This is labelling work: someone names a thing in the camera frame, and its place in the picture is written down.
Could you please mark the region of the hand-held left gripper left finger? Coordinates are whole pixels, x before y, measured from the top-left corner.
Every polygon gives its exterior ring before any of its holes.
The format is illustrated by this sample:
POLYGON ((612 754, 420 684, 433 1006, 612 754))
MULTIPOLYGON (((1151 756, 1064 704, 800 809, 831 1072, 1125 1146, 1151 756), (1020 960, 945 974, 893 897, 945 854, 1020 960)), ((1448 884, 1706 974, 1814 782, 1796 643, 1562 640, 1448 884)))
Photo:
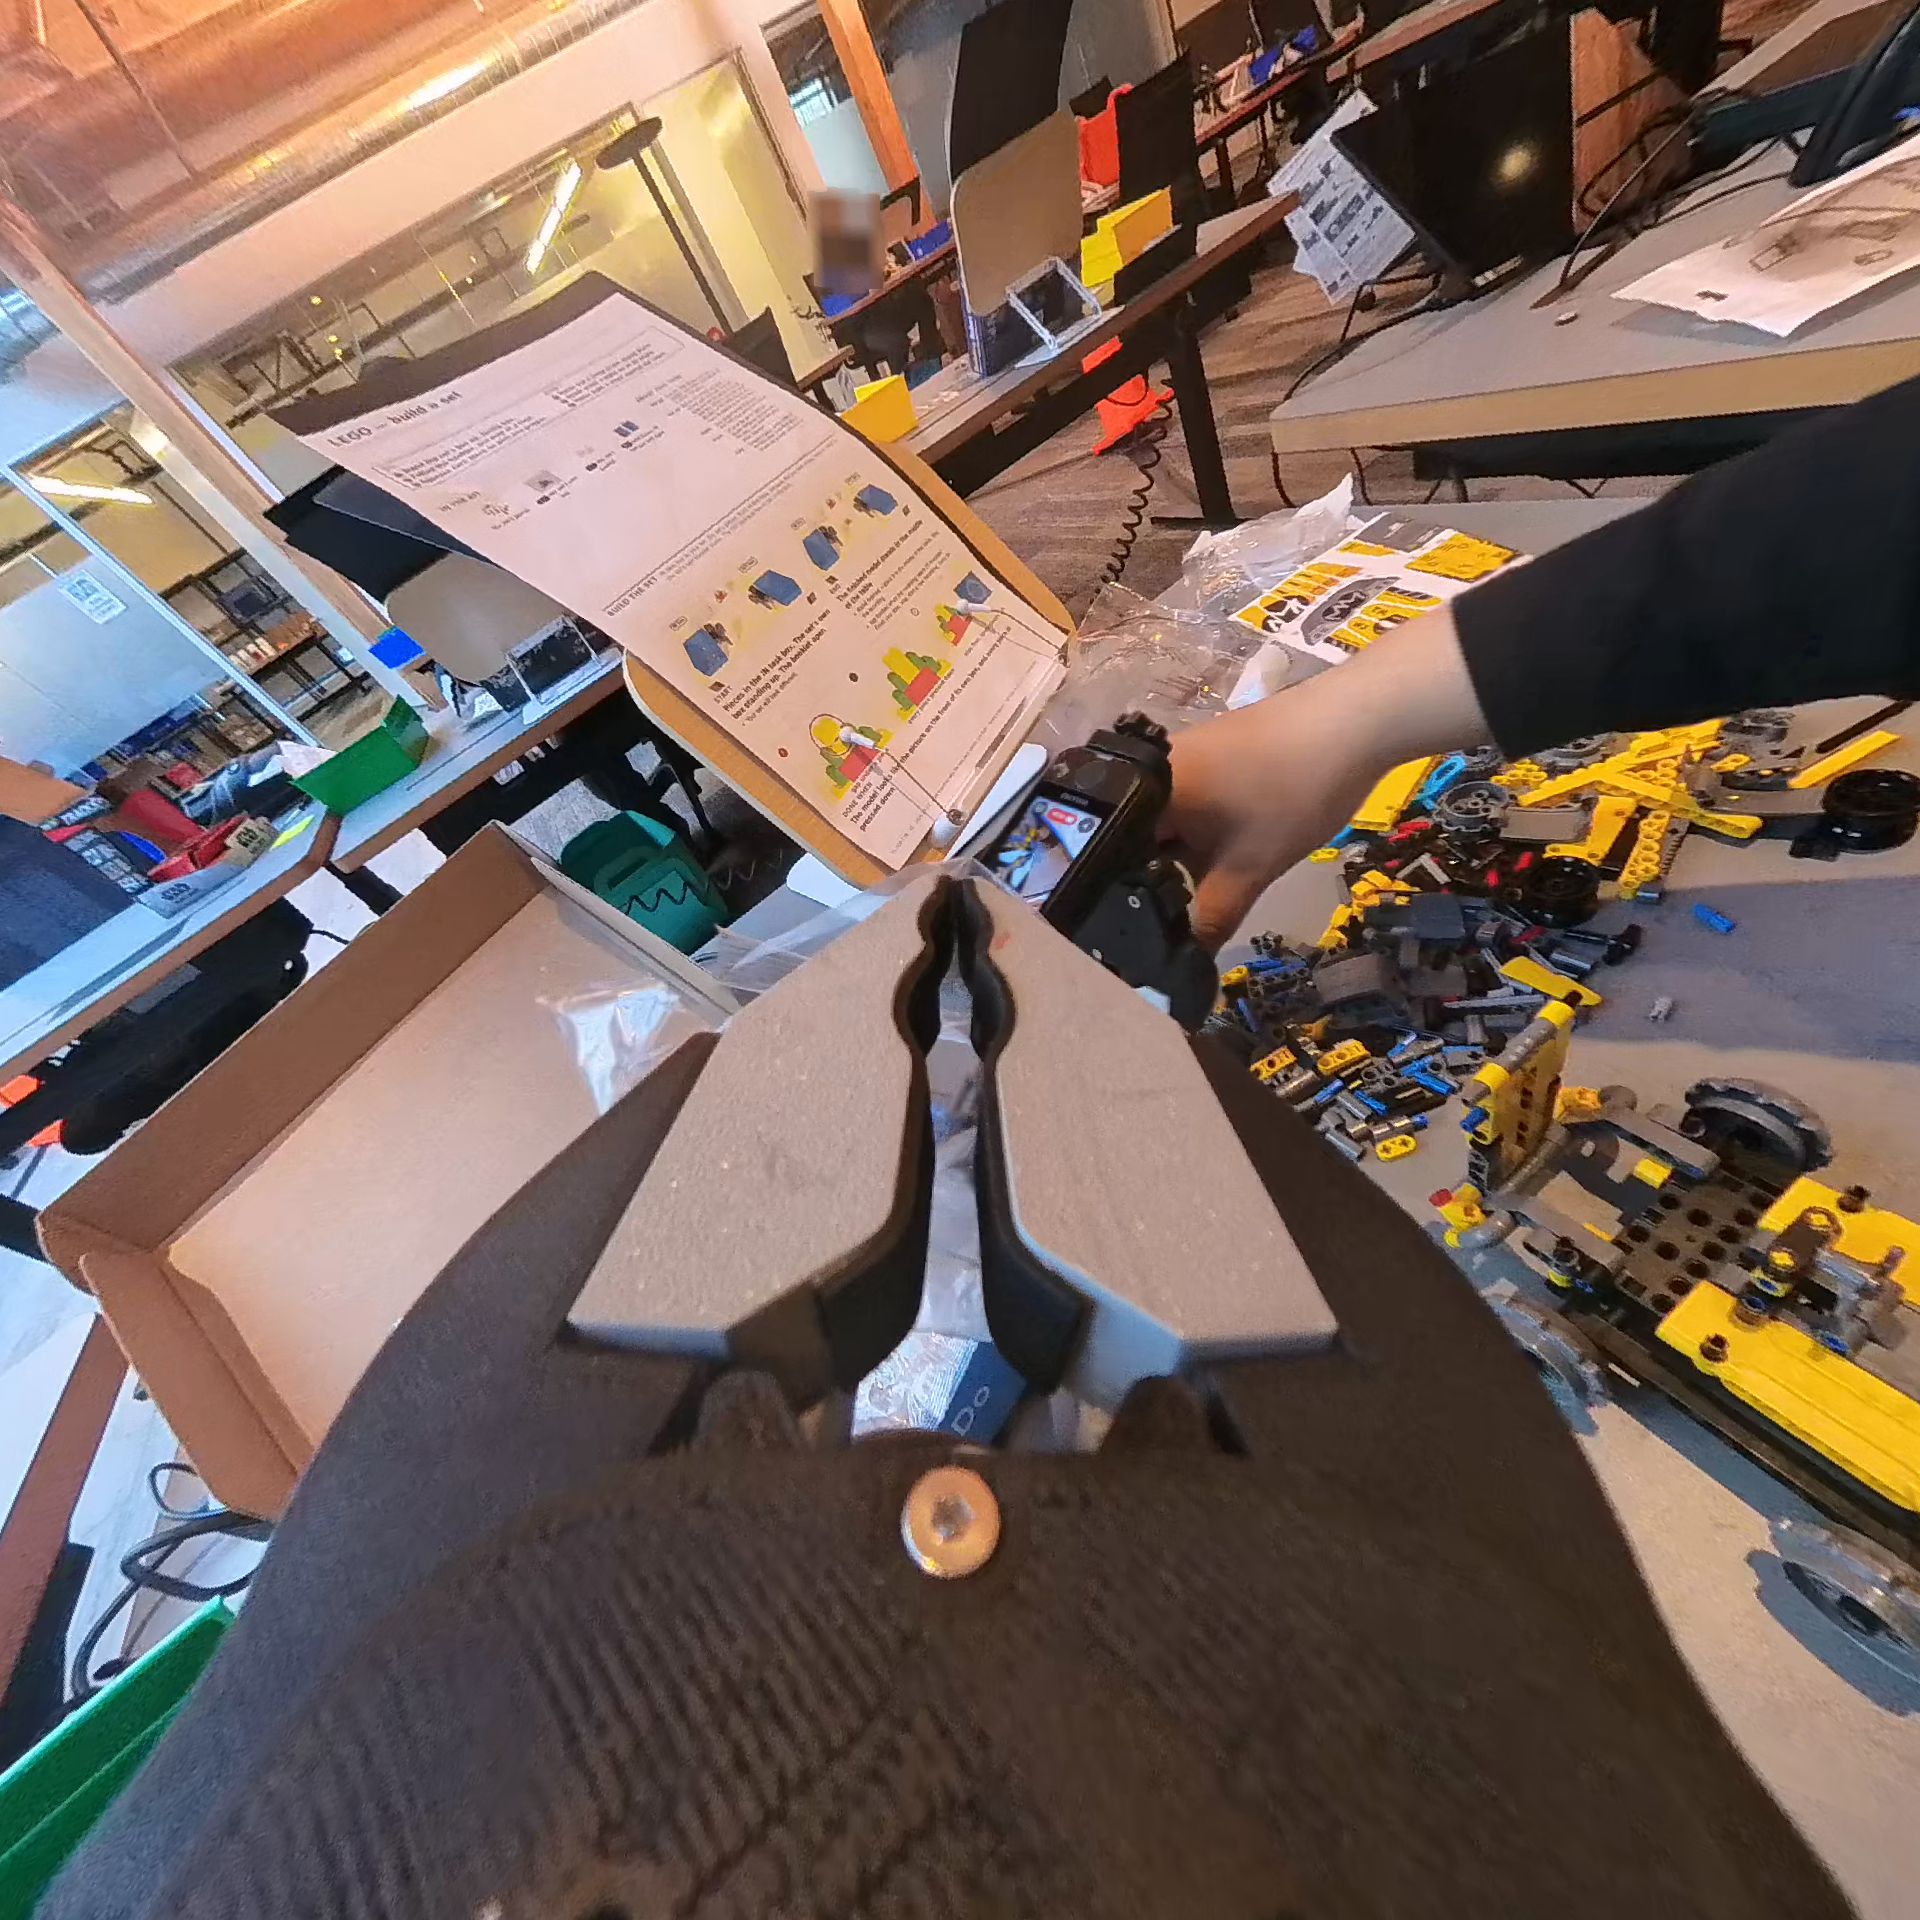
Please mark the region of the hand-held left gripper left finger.
POLYGON ((914 880, 732 1018, 566 1312, 581 1338, 852 1393, 911 1330, 950 880, 914 880))

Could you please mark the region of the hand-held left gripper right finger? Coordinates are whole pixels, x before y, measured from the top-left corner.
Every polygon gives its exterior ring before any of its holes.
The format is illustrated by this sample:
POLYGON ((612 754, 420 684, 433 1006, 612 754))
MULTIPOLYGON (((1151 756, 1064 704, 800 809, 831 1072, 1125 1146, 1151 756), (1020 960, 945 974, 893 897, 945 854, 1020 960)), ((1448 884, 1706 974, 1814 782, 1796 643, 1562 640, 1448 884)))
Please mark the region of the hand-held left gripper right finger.
POLYGON ((984 880, 960 884, 960 970, 996 1353, 1111 1415, 1172 1380, 1246 1446, 1230 1385, 1330 1355, 1337 1314, 1191 1039, 984 880))

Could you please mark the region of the dark blue cardboard kit box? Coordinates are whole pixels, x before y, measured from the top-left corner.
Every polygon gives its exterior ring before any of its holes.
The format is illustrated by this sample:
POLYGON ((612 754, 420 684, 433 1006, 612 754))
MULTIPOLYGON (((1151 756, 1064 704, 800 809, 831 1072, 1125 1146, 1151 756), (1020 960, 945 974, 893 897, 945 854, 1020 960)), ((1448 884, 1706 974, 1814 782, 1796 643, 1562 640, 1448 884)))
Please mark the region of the dark blue cardboard kit box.
MULTIPOLYGON (((39 1214, 229 1510, 282 1512, 406 1312, 600 1120, 548 1002, 644 978, 743 1011, 487 828, 39 1214)), ((634 1088, 639 1144, 615 1148, 562 1329, 725 1030, 634 1088)))

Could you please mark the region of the person's right forearm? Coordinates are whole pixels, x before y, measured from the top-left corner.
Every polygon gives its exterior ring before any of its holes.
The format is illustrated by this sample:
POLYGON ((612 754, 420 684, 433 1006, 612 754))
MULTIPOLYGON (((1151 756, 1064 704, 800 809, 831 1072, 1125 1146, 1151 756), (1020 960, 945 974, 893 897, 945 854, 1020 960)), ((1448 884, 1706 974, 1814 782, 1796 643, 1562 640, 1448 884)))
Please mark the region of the person's right forearm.
POLYGON ((1804 424, 1455 599, 1506 756, 1917 694, 1917 383, 1804 424))

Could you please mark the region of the grey desk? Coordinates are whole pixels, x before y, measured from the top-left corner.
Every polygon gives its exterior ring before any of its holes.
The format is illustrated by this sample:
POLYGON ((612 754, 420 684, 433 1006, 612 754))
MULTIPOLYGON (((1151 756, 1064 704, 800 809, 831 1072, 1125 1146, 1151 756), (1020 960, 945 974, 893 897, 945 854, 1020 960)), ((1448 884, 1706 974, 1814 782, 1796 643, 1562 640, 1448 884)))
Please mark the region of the grey desk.
MULTIPOLYGON (((1612 974, 1570 1066, 1641 1104, 1702 1074, 1801 1097, 1834 1172, 1914 1204, 1914 846, 1829 863, 1778 842, 1692 848, 1638 960, 1612 974), (1740 921, 1714 935, 1702 902, 1740 921), (1676 999, 1665 1024, 1645 1011, 1676 999)), ((1662 1398, 1612 1376, 1572 1406, 1527 1376, 1550 1433, 1580 1454, 1684 1678, 1817 1852, 1857 1915, 1914 1915, 1914 1673, 1857 1643, 1793 1588, 1772 1540, 1817 1513, 1662 1398)))

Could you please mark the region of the crumpled clear plastic bag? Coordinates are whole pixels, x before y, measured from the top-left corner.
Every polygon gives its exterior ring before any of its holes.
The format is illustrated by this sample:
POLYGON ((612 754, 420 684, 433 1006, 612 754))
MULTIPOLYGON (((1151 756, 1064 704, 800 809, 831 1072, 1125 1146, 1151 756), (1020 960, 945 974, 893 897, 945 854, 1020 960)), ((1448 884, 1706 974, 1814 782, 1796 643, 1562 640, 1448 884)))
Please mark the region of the crumpled clear plastic bag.
POLYGON ((1303 508, 1202 532, 1183 556, 1182 586, 1202 609, 1222 609, 1233 592, 1246 599, 1272 588, 1349 538, 1358 523, 1353 500, 1353 476, 1346 474, 1303 508))
POLYGON ((1262 647, 1264 636, 1230 616, 1167 609, 1125 583, 1101 583, 1078 622, 1070 688, 1097 718, 1140 712, 1188 723, 1228 712, 1246 678, 1264 694, 1262 647))

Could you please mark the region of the green plastic container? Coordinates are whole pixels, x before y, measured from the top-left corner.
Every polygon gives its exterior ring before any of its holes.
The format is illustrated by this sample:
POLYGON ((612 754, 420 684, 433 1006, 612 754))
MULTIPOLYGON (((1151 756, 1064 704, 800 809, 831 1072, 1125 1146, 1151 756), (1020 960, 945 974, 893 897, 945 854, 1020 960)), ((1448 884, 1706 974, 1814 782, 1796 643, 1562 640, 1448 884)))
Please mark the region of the green plastic container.
POLYGON ((679 828, 622 809, 576 833, 560 872, 660 942, 695 953, 732 912, 679 828))

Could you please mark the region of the yellow sticker sheet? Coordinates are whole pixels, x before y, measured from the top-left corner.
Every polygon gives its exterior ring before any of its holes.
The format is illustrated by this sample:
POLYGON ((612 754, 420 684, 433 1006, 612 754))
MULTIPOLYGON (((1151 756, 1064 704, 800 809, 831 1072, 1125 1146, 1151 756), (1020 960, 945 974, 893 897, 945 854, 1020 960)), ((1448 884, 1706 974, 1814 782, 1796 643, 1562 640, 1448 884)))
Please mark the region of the yellow sticker sheet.
POLYGON ((1383 513, 1262 588, 1230 622, 1332 665, 1528 561, 1485 535, 1383 513))

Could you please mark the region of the pile of mixed toy bricks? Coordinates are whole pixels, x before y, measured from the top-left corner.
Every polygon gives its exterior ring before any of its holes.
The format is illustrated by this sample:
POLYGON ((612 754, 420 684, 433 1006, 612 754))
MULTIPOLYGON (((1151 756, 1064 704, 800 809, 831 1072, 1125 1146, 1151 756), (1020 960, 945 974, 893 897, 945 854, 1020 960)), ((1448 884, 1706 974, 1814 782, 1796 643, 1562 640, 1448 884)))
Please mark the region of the pile of mixed toy bricks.
POLYGON ((1647 947, 1692 848, 1841 857, 1914 842, 1914 699, 1808 737, 1786 708, 1388 772, 1309 872, 1316 932, 1256 932, 1205 1034, 1334 1153, 1404 1162, 1550 1003, 1584 1018, 1647 947))

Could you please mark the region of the clear acrylic sign holder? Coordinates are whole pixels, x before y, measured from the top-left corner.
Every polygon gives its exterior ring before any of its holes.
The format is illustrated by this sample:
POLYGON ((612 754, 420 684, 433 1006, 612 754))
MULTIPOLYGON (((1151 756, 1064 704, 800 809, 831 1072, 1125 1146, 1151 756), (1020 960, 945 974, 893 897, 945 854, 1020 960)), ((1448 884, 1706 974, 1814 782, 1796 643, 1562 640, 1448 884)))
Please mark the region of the clear acrylic sign holder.
POLYGON ((1013 320, 1020 367, 1056 358, 1106 318, 1101 302, 1061 257, 1044 257, 1009 282, 1002 310, 1013 320))

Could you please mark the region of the printed instruction sheet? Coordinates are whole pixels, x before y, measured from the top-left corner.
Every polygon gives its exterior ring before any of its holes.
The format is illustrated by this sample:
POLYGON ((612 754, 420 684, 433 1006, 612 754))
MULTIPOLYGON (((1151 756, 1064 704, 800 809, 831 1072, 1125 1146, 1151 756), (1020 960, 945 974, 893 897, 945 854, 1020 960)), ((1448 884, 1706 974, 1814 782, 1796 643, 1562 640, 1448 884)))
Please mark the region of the printed instruction sheet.
POLYGON ((1070 617, 934 476, 597 273, 274 419, 612 638, 845 880, 942 857, 1064 684, 1070 617))

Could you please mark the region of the small green storage bin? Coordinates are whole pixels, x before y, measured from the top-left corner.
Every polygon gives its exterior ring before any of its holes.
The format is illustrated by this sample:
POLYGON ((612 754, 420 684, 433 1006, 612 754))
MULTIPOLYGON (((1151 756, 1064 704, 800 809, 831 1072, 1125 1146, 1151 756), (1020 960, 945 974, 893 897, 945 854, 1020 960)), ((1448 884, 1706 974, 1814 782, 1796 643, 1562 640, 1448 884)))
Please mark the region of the small green storage bin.
POLYGON ((425 718, 406 702, 393 702, 369 729, 335 753, 313 759, 301 770, 289 761, 287 777, 308 800, 335 816, 348 816, 406 780, 425 759, 429 734, 425 718))

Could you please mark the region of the grey office table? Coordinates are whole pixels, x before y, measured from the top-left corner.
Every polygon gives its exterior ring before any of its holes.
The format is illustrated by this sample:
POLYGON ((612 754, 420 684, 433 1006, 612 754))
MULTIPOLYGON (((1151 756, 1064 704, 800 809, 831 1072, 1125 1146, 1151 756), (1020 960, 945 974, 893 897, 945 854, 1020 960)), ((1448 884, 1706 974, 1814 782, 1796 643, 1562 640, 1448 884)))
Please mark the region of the grey office table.
POLYGON ((1759 154, 1557 290, 1550 266, 1502 294, 1381 327, 1268 419, 1274 457, 1426 448, 1793 417, 1914 372, 1914 273, 1789 339, 1613 299, 1630 282, 1759 224, 1792 199, 1785 156, 1759 154), (1576 310, 1554 327, 1551 313, 1576 310))

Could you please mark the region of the yellow toy car model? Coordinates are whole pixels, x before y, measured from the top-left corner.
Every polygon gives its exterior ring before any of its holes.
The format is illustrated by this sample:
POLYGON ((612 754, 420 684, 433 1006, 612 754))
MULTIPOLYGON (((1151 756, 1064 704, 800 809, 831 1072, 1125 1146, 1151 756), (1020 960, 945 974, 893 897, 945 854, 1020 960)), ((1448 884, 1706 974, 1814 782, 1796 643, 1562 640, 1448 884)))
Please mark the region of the yellow toy car model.
POLYGON ((1792 1488, 1785 1579, 1912 1684, 1914 1219, 1831 1175, 1823 1118, 1766 1083, 1574 1087, 1574 1018, 1543 999, 1464 1080, 1446 1250, 1570 1403, 1642 1387, 1792 1488))

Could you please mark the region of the white printed paper sheet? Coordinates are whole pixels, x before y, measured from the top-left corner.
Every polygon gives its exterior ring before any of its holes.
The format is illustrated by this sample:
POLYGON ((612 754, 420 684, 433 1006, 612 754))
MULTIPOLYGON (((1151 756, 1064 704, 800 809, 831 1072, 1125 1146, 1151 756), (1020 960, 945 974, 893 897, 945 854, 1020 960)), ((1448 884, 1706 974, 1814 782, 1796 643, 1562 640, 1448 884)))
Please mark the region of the white printed paper sheet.
POLYGON ((1917 270, 1917 138, 1812 188, 1752 231, 1664 264, 1613 299, 1789 339, 1917 270))

